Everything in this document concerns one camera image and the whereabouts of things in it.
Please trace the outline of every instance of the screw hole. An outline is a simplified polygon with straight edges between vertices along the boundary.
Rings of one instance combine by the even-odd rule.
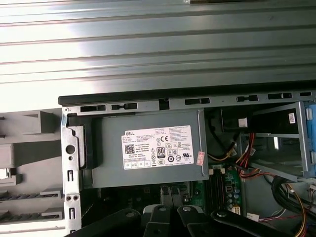
[[[73,154],[75,152],[75,147],[73,145],[68,145],[66,147],[66,152],[70,155]]]

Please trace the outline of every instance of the ventilation slot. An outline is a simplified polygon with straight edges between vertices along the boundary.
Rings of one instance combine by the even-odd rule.
[[[80,112],[105,111],[105,105],[81,106]]]
[[[137,109],[137,103],[129,103],[124,105],[112,105],[112,110],[119,110],[119,109],[125,109],[125,110],[136,110]]]
[[[159,110],[169,110],[170,109],[170,104],[169,104],[169,99],[159,99]]]
[[[187,99],[184,100],[185,105],[201,105],[201,104],[209,104],[209,98],[199,98],[199,99]]]
[[[244,101],[258,101],[258,95],[249,95],[249,96],[237,96],[237,102],[244,102]]]
[[[311,96],[312,93],[311,92],[301,92],[300,96]]]
[[[269,100],[277,100],[277,99],[291,99],[292,93],[277,93],[277,94],[268,94]]]

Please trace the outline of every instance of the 80 plus logo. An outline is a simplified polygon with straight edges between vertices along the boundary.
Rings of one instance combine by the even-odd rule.
[[[164,147],[157,147],[157,157],[158,158],[165,158],[166,157]]]

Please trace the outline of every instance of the green circuit board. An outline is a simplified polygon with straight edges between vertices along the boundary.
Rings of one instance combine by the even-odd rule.
[[[193,182],[193,196],[189,204],[199,206],[204,210],[204,187],[202,181]]]
[[[237,170],[227,168],[225,171],[225,194],[226,208],[231,210],[233,207],[242,206],[241,180]]]

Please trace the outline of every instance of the red sticker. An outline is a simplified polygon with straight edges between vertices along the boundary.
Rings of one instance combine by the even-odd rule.
[[[197,155],[197,165],[203,166],[204,157],[205,157],[205,152],[198,152],[198,155]]]

